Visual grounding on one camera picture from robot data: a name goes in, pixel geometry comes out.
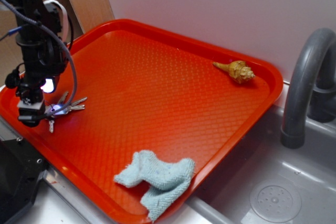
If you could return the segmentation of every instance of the gray sink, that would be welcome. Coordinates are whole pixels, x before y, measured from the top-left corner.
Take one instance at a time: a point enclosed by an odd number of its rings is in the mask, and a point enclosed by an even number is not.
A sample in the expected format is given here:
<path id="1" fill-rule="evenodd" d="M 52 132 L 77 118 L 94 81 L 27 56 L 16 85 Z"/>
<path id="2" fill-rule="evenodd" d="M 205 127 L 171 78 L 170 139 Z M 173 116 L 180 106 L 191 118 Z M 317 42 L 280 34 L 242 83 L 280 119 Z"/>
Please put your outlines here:
<path id="1" fill-rule="evenodd" d="M 307 119 L 292 150 L 280 142 L 282 114 L 273 106 L 195 192 L 218 223 L 336 223 L 336 130 Z"/>

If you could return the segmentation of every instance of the key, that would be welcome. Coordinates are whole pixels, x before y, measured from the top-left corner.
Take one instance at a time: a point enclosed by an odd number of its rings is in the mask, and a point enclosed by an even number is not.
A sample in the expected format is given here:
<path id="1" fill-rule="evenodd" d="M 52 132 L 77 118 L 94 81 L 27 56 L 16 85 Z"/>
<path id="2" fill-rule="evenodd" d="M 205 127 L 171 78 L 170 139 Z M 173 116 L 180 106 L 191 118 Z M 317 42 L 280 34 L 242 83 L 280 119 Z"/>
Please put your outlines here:
<path id="1" fill-rule="evenodd" d="M 64 92 L 64 94 L 61 96 L 61 98 L 58 100 L 57 104 L 63 104 L 65 99 L 67 98 L 69 94 L 69 91 Z"/>
<path id="2" fill-rule="evenodd" d="M 48 114 L 52 111 L 60 109 L 61 107 L 62 107 L 62 104 L 51 104 L 49 106 L 46 106 L 46 111 L 44 113 Z"/>
<path id="3" fill-rule="evenodd" d="M 83 101 L 86 101 L 87 98 L 88 98 L 88 97 L 84 97 L 84 98 L 82 98 L 82 99 L 79 99 L 79 100 L 73 102 L 73 103 L 71 104 L 71 106 L 75 106 L 75 105 L 77 105 L 77 104 L 79 104 L 79 103 L 81 103 L 81 102 L 83 102 Z"/>
<path id="4" fill-rule="evenodd" d="M 59 112 L 57 112 L 56 114 L 54 115 L 66 115 L 68 114 L 69 112 L 73 111 L 73 110 L 84 110 L 85 109 L 85 105 L 82 104 L 82 105 L 70 105 L 70 106 L 67 106 L 64 110 L 61 110 Z"/>
<path id="5" fill-rule="evenodd" d="M 49 120 L 49 131 L 50 131 L 51 133 L 54 132 L 54 123 L 55 123 L 54 120 Z"/>

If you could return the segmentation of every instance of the light blue towel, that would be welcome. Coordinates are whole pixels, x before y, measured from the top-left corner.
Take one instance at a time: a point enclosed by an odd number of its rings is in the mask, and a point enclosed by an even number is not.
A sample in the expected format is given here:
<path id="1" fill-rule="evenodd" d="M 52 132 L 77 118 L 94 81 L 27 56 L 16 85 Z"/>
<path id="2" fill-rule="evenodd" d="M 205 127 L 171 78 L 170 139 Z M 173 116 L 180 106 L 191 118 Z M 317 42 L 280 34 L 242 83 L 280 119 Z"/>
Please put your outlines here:
<path id="1" fill-rule="evenodd" d="M 138 185 L 141 181 L 151 184 L 140 203 L 148 211 L 148 217 L 154 222 L 182 193 L 193 177 L 195 162 L 184 158 L 178 163 L 166 163 L 158 160 L 152 151 L 140 151 L 133 154 L 132 164 L 114 181 L 127 188 Z"/>

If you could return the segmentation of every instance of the sink drain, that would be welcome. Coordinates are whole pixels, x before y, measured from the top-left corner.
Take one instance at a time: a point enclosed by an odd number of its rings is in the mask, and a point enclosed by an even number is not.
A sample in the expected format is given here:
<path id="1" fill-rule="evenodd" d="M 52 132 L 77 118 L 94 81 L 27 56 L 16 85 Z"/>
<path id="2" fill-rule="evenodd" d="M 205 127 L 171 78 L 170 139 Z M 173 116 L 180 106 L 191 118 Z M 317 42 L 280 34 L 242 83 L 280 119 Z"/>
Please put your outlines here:
<path id="1" fill-rule="evenodd" d="M 290 184 L 277 180 L 258 184 L 250 194 L 250 203 L 259 217 L 274 223 L 293 219 L 301 209 L 299 193 Z"/>

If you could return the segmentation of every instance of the orange tray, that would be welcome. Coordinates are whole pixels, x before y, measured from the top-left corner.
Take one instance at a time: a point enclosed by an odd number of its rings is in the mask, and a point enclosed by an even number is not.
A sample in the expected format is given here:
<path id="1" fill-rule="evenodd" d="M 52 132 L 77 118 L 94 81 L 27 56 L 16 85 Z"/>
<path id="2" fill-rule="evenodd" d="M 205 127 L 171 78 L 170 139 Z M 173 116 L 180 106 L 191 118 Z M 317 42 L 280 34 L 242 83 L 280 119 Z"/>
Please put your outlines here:
<path id="1" fill-rule="evenodd" d="M 1 116 L 89 197 L 120 223 L 151 223 L 140 204 L 146 182 L 127 189 L 113 181 L 134 152 L 152 150 L 165 162 L 190 157 L 188 190 L 160 219 L 171 215 L 266 112 L 282 91 L 282 76 L 267 62 L 131 20 L 114 20 L 77 39 L 75 99 L 84 111 L 35 128 L 18 122 L 15 90 L 0 93 Z M 245 60 L 256 77 L 239 85 L 214 61 Z M 70 67 L 55 93 L 72 90 Z"/>

